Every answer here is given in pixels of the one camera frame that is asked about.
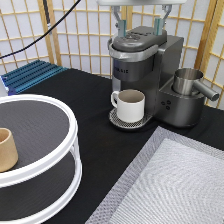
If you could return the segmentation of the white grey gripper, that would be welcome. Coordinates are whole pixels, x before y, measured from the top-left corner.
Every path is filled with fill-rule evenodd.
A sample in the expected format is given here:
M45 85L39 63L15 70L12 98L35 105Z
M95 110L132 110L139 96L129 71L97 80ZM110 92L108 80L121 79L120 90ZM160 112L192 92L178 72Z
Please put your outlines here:
M113 6L112 13L117 21L115 26L118 29L119 37L124 37L126 35L126 21L122 20L119 16L119 6L163 5L162 10L164 14L154 20L153 33L159 36L162 34L166 19L172 10L171 5L185 4L186 1L187 0L96 0L97 4L100 6Z

